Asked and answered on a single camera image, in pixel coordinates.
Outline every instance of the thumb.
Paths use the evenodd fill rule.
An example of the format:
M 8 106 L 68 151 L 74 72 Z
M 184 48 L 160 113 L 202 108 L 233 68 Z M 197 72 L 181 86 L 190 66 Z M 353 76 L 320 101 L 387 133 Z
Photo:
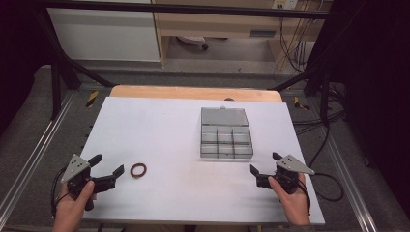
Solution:
M 277 194 L 279 199 L 282 199 L 287 195 L 286 191 L 283 190 L 283 187 L 280 185 L 280 183 L 273 177 L 269 177 L 269 184 L 271 185 L 271 188 L 274 190 L 274 192 Z
M 85 204 L 87 203 L 88 199 L 93 194 L 93 190 L 94 190 L 94 182 L 89 181 L 87 185 L 84 186 L 81 194 L 76 199 L 76 203 L 78 207 L 81 207 L 82 209 L 85 208 Z

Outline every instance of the human hand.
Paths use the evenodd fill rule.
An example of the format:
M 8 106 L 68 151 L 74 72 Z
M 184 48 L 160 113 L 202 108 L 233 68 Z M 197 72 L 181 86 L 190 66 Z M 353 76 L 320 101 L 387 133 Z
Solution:
M 310 225 L 308 199 L 302 190 L 298 188 L 293 194 L 288 194 L 275 178 L 269 177 L 268 180 L 269 184 L 271 184 L 271 188 L 280 199 L 280 203 L 282 204 L 289 223 L 294 226 Z M 305 175 L 299 173 L 299 180 L 305 183 Z
M 52 229 L 53 232 L 78 231 L 82 216 L 84 215 L 85 204 L 90 197 L 95 198 L 93 190 L 94 182 L 89 181 L 75 200 L 72 195 L 68 194 L 69 188 L 67 184 L 61 187 L 60 196 L 64 197 L 57 205 L 57 214 Z

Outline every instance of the rubber o-ring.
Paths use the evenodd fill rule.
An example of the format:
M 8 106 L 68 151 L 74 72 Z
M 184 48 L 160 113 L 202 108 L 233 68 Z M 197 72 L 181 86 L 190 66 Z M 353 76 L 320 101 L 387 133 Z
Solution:
M 144 168 L 144 171 L 141 174 L 133 174 L 133 170 L 136 169 L 136 167 L 140 167 L 140 166 Z M 147 166 L 141 162 L 134 164 L 130 170 L 130 173 L 134 178 L 142 177 L 145 175 L 146 172 L 147 172 Z

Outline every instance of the white tabletop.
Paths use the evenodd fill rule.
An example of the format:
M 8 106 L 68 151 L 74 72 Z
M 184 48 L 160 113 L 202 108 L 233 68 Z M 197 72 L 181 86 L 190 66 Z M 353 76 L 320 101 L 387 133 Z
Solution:
M 200 158 L 201 107 L 244 108 L 249 120 L 253 158 Z M 81 156 L 102 154 L 93 177 L 110 175 L 121 164 L 116 188 L 100 193 L 86 219 L 127 223 L 262 224 L 286 222 L 277 196 L 258 188 L 249 172 L 276 170 L 272 152 L 304 162 L 285 103 L 108 97 Z M 135 179 L 131 167 L 147 165 Z M 307 177 L 310 220 L 324 218 Z

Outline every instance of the metal frame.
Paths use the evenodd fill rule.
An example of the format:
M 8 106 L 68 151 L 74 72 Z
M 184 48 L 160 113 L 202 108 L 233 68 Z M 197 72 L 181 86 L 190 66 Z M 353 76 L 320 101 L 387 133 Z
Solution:
M 203 15 L 243 15 L 264 17 L 290 17 L 311 19 L 338 19 L 345 17 L 342 13 L 290 11 L 275 9 L 254 9 L 214 6 L 192 6 L 171 4 L 143 4 L 143 3 L 118 3 L 118 2 L 93 2 L 71 0 L 38 0 L 36 6 L 43 8 L 78 9 L 96 11 L 119 12 L 151 12 L 151 13 L 180 13 Z
M 319 107 L 316 101 L 312 99 L 307 100 L 309 104 L 312 106 L 313 113 L 316 115 L 317 118 L 319 118 Z M 326 135 L 326 129 L 324 127 L 321 127 L 320 131 L 322 132 L 323 136 Z M 330 150 L 329 155 L 335 165 L 337 174 L 339 175 L 340 180 L 343 183 L 346 195 L 350 201 L 350 205 L 352 206 L 352 209 L 356 214 L 356 217 L 358 219 L 360 226 L 362 227 L 362 230 L 366 232 L 377 231 L 377 227 L 373 221 L 370 212 L 367 209 L 366 203 L 362 198 L 362 195 L 360 194 L 360 191 L 356 186 L 356 183 L 352 175 L 350 174 L 350 171 L 347 168 L 346 163 L 344 162 L 343 157 L 331 133 L 329 133 L 327 145 Z
M 43 157 L 45 150 L 47 149 L 49 143 L 51 142 L 54 134 L 60 127 L 66 113 L 68 112 L 70 105 L 72 103 L 73 97 L 76 95 L 76 91 L 70 91 L 68 95 L 64 98 L 62 103 L 62 110 L 57 115 L 57 117 L 48 124 L 42 138 L 37 144 L 36 148 L 30 155 L 30 158 L 26 161 L 24 167 L 21 169 L 18 177 L 15 179 L 12 187 L 7 193 L 6 197 L 3 199 L 0 205 L 0 231 L 3 229 L 4 225 L 9 219 L 15 204 L 26 188 L 31 176 L 39 165 L 40 160 Z

